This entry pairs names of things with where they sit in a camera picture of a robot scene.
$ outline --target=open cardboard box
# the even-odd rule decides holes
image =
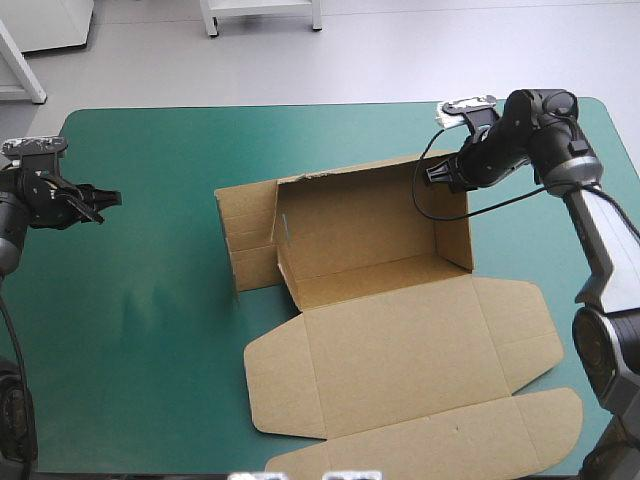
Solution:
[[[540,291],[478,278],[469,223],[434,223],[410,196],[415,157],[216,191],[238,290],[286,282],[302,312],[249,344],[255,426],[328,439],[272,459],[328,470],[497,480],[575,445],[569,389],[512,397],[563,355]],[[418,186],[436,215],[466,194]]]

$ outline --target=green tabletop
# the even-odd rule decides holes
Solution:
[[[605,107],[581,100],[604,185],[640,220],[638,178]],[[63,174],[122,191],[102,225],[30,231],[5,299],[36,402],[40,470],[258,470],[312,440],[252,424],[244,346],[295,314],[286,290],[233,292],[213,197],[236,185],[421,151],[434,103],[87,110],[72,114]],[[458,148],[464,131],[436,148]],[[529,191],[523,168],[470,194],[477,208]],[[584,431],[554,473],[577,470],[608,421],[571,342],[588,276],[562,202],[539,195],[472,221],[478,275],[543,290],[566,357],[526,388],[569,385]],[[6,335],[2,352],[10,353]]]

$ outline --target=black robotic arm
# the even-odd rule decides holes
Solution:
[[[576,349],[601,406],[614,418],[577,478],[640,480],[640,234],[602,191],[603,167],[565,90],[517,90],[502,117],[493,97],[439,104],[444,128],[466,125],[456,154],[426,168],[427,183],[490,187],[531,164],[536,183],[561,198],[589,262],[576,297]]]

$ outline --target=white floor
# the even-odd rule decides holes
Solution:
[[[398,102],[559,87],[602,100],[640,165],[640,1],[325,0],[324,12],[320,33],[308,18],[255,17],[221,19],[210,39],[197,0],[96,0],[89,47],[30,58],[49,100],[0,105],[0,136],[56,133],[82,108]]]

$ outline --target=cardboard flap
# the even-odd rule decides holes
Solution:
[[[277,191],[276,180],[215,191],[238,291],[282,283],[271,238]]]
[[[534,285],[463,275],[309,310],[245,367],[260,430],[336,438],[507,397],[561,358]]]
[[[258,339],[244,352],[253,424],[263,432],[325,438],[324,419],[303,316],[278,328],[272,341]],[[281,374],[287,372],[286,379]],[[269,405],[264,415],[260,405]]]
[[[380,470],[390,480],[505,480],[564,458],[582,428],[570,389],[503,398],[329,440],[271,459],[267,471],[315,480],[330,470]]]

